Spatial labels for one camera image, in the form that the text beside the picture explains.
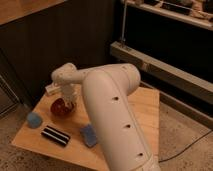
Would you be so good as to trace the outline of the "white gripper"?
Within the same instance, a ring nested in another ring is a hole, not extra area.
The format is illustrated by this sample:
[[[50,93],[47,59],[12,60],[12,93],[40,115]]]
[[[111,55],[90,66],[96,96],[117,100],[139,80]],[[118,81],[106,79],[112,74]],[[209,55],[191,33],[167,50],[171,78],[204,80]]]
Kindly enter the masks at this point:
[[[66,103],[75,103],[77,99],[77,91],[73,84],[63,85],[61,87],[61,95]]]

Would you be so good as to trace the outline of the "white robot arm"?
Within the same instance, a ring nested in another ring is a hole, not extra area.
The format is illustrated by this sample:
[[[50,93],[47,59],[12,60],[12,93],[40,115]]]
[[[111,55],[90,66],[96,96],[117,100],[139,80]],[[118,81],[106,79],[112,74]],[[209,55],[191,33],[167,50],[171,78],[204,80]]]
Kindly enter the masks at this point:
[[[86,112],[110,171],[161,171],[128,102],[140,84],[134,65],[74,70],[65,64],[51,78],[58,86],[81,86]]]

